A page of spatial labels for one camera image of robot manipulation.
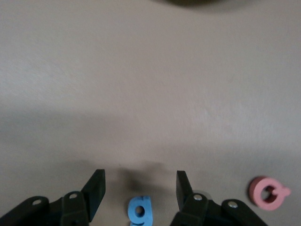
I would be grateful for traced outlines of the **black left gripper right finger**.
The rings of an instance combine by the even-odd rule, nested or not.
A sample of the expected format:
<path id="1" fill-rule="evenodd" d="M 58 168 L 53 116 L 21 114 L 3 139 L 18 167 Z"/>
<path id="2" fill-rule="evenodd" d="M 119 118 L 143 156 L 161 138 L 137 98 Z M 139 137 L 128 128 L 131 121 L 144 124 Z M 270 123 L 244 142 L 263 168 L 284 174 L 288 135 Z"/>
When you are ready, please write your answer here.
<path id="1" fill-rule="evenodd" d="M 176 197 L 179 211 L 172 226 L 266 226 L 267 224 L 244 202 L 224 200 L 220 205 L 204 194 L 194 192 L 187 174 L 176 173 Z"/>

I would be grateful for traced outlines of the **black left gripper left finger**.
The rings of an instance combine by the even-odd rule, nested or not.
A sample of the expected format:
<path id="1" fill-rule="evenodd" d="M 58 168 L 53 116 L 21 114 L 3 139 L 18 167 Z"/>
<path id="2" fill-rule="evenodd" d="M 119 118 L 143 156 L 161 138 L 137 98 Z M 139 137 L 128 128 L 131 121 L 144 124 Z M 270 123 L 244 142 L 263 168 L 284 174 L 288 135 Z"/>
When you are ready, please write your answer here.
<path id="1" fill-rule="evenodd" d="M 0 218 L 2 226 L 88 226 L 105 195 L 105 170 L 97 169 L 80 191 L 54 202 L 30 197 Z"/>

